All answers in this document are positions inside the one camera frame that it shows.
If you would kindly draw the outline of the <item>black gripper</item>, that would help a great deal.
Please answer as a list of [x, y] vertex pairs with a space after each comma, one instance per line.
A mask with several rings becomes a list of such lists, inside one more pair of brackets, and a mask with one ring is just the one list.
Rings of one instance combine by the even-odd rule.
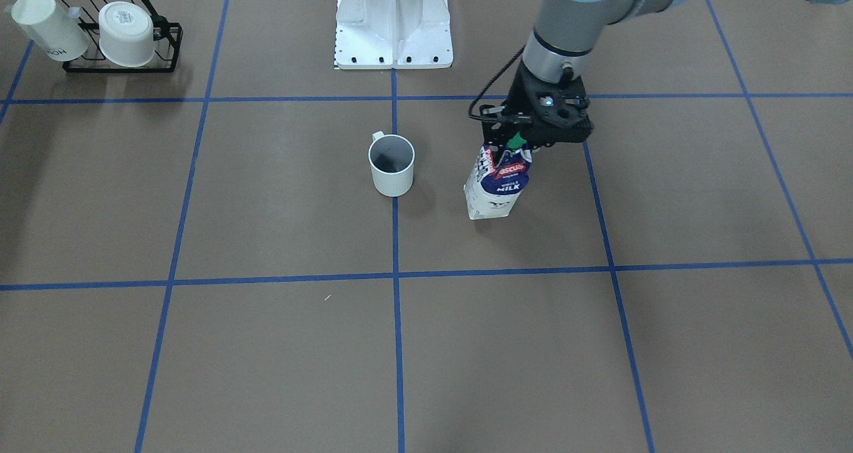
[[500, 110], [489, 112], [495, 106], [481, 107], [482, 141], [503, 147], [519, 134], [531, 149], [583, 143], [594, 130], [588, 106], [582, 77], [549, 83], [521, 64]]

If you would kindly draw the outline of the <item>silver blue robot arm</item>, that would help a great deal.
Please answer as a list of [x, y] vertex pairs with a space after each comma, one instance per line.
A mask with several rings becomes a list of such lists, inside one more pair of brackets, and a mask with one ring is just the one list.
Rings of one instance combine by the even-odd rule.
[[[594, 125], [582, 71], [607, 25], [671, 10], [686, 0], [543, 0], [508, 96], [499, 106], [470, 104], [487, 147], [530, 149], [582, 143]], [[802, 0], [842, 4], [850, 0]]]

